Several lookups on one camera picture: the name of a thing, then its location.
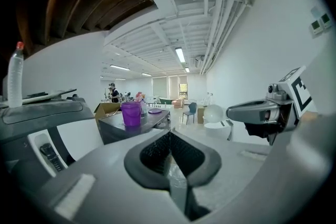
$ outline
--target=black qr marker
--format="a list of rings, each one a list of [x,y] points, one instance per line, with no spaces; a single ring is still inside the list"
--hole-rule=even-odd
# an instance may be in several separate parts
[[[299,85],[299,87],[300,87],[300,88],[303,88],[304,90],[306,89],[306,86],[302,83],[300,77],[298,77],[298,78],[292,83],[292,88],[293,88],[293,90],[294,90],[296,99],[297,99],[298,102],[299,102],[300,110],[303,111],[303,110],[308,106],[308,104],[310,103],[310,101],[311,101],[312,99],[311,99],[311,97],[309,97],[309,98],[306,100],[306,102],[304,102],[304,104],[302,104],[301,96],[300,96],[300,93],[298,92],[297,85]]]
[[[292,71],[290,71],[287,75],[285,75],[281,80],[279,80],[279,82],[284,82],[286,80],[288,80],[291,76],[293,76],[293,74],[298,71],[300,68],[296,68],[296,69],[293,69]]]

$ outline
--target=blue chair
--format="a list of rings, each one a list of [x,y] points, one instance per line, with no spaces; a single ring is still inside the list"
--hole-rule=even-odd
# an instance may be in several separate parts
[[[189,111],[183,112],[182,114],[182,122],[183,122],[183,116],[187,116],[187,124],[189,120],[189,116],[194,115],[193,123],[195,123],[195,114],[196,114],[196,109],[197,109],[197,104],[196,103],[191,103],[189,105]]]

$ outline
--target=white plastic bottle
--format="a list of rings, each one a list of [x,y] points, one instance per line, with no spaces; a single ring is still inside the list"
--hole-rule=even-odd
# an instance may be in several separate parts
[[[23,42],[18,42],[8,66],[7,94],[8,106],[22,106]]]

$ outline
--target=gray table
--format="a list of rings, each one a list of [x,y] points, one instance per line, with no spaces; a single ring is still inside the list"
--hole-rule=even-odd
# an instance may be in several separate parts
[[[170,129],[170,111],[162,110],[159,114],[147,114],[141,118],[140,126],[125,126],[122,114],[99,119],[99,125],[100,135],[106,145],[147,133],[152,128]]]

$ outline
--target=cardboard box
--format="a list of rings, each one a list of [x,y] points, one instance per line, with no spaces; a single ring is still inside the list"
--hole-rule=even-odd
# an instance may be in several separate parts
[[[120,105],[121,103],[100,103],[94,111],[98,127],[98,120],[111,116],[115,111],[120,109]]]
[[[204,116],[204,110],[206,109],[206,106],[199,106],[197,108],[197,122],[200,124],[203,124],[203,116]]]

